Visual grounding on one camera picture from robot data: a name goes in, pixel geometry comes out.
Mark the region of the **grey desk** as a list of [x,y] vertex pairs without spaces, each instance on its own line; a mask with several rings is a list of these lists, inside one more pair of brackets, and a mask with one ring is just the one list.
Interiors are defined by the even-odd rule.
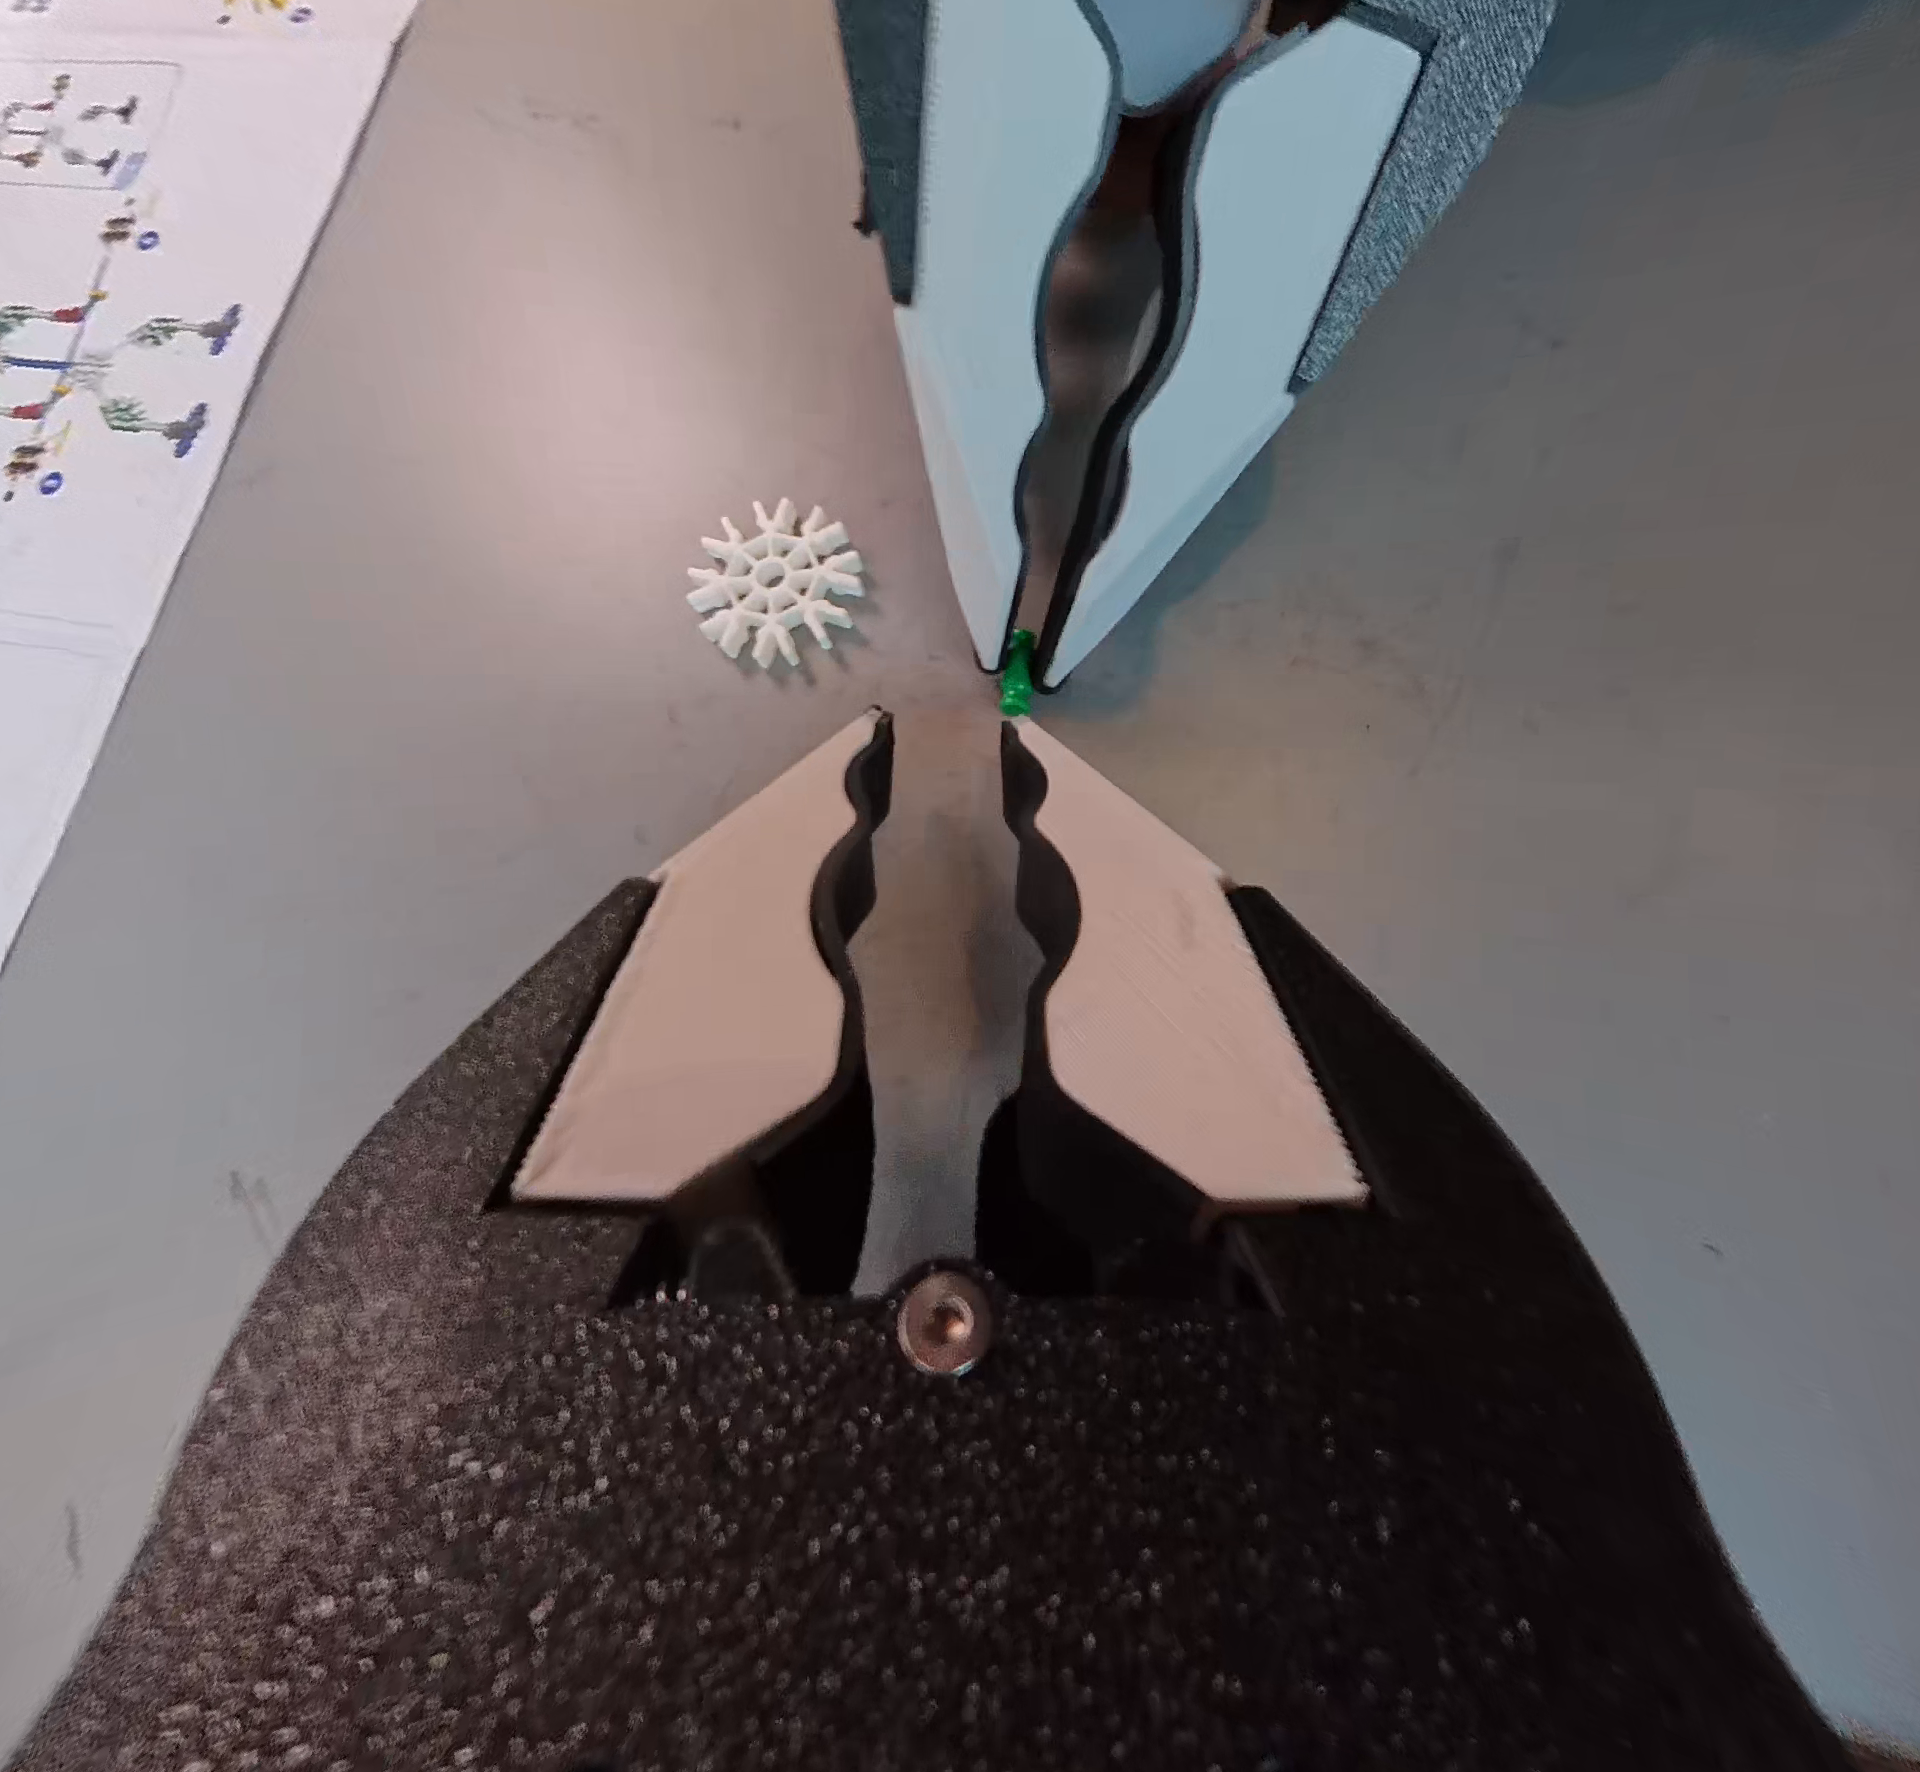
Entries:
[[[3,967],[3,1751],[396,1096],[894,716],[863,1284],[1034,963],[832,0],[421,0]],[[791,499],[795,667],[686,604]],[[1606,1273],[1794,1672],[1915,1748],[1915,0],[1561,0],[1327,376],[1043,719],[1271,890]]]

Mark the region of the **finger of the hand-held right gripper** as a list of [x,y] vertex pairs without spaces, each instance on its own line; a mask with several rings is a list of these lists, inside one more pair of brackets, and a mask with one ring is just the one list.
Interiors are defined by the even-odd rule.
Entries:
[[1091,445],[1040,690],[1114,634],[1292,411],[1424,68],[1412,39],[1340,13],[1266,37],[1165,144],[1159,316]]
[[894,326],[984,671],[1006,660],[1027,568],[1045,293],[1115,140],[1118,78],[1091,0],[925,0],[914,283]]

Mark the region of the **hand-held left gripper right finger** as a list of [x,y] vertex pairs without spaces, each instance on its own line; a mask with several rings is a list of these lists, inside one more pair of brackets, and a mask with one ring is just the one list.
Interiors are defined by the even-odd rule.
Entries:
[[1036,719],[1002,725],[1045,973],[1040,1074],[1201,1216],[1362,1206],[1362,1170],[1224,870]]

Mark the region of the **white snowflake connector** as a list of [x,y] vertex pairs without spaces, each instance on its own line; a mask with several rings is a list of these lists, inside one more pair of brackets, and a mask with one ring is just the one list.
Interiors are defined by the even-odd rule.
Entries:
[[846,524],[789,497],[751,508],[751,527],[722,520],[702,540],[703,563],[686,569],[683,602],[697,632],[731,661],[759,671],[798,667],[803,641],[827,652],[852,632],[852,604],[865,597],[865,565]]

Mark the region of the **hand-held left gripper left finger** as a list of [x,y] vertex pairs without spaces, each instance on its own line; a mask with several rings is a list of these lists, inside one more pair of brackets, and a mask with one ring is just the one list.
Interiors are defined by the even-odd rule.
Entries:
[[852,940],[894,759],[870,707],[641,882],[510,1158],[517,1212],[639,1219],[621,1290],[852,1290],[876,1166]]

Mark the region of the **folded paper instruction sheet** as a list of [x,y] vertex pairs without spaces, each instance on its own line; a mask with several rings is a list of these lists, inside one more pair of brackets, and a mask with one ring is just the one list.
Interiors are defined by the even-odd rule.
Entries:
[[419,0],[1,0],[1,942]]

